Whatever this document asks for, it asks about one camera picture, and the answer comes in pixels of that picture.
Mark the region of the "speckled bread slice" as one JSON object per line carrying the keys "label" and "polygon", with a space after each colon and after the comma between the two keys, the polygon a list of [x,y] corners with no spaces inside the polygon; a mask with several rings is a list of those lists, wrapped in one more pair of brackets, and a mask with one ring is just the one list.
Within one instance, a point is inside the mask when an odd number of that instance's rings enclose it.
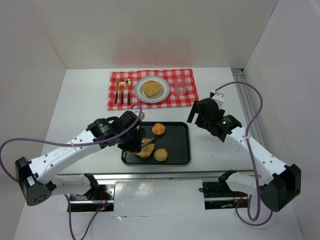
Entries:
{"label": "speckled bread slice", "polygon": [[142,91],[145,94],[145,96],[148,98],[157,95],[162,91],[162,89],[163,89],[163,86],[159,82],[154,80],[149,80],[145,82],[142,86]]}

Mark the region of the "small round bun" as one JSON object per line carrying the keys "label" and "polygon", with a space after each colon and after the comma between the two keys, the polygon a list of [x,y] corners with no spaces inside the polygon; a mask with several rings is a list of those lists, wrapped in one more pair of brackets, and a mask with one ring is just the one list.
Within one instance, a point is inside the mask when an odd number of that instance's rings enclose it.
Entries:
{"label": "small round bun", "polygon": [[161,136],[165,133],[166,128],[162,123],[156,123],[151,130],[154,135]]}

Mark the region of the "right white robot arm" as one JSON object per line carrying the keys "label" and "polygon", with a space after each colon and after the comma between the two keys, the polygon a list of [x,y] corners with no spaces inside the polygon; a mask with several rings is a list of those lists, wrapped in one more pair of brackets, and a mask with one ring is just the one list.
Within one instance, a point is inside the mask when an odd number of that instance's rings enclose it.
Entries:
{"label": "right white robot arm", "polygon": [[255,163],[262,183],[256,178],[229,170],[218,178],[225,189],[260,197],[264,205],[273,212],[279,212],[301,192],[302,171],[296,165],[287,165],[267,151],[253,137],[246,135],[246,129],[232,115],[225,115],[218,102],[205,98],[193,103],[187,122],[195,124],[211,135],[228,144],[240,155]]}

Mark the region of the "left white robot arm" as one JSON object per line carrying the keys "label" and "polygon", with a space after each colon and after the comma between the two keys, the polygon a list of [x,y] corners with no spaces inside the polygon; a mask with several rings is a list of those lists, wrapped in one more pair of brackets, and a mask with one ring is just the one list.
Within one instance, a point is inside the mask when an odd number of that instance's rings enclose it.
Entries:
{"label": "left white robot arm", "polygon": [[36,206],[56,195],[96,198],[103,187],[93,174],[62,175],[61,171],[106,147],[116,146],[124,153],[141,152],[157,141],[156,137],[144,139],[146,131],[141,122],[132,111],[120,117],[99,118],[63,146],[32,160],[16,160],[16,179],[27,205]]}

